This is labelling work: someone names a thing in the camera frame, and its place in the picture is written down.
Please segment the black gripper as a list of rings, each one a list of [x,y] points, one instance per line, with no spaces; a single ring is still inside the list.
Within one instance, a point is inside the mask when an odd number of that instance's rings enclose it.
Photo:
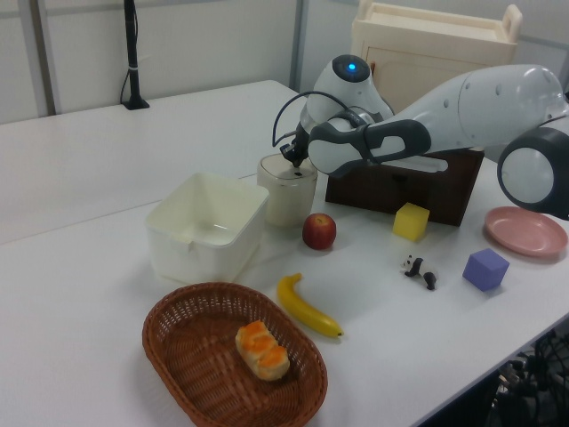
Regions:
[[[281,146],[280,152],[284,159],[292,161],[293,166],[298,168],[306,158],[304,152],[308,150],[308,145],[309,133],[302,126],[297,126],[294,131],[293,141],[291,144],[286,143]]]

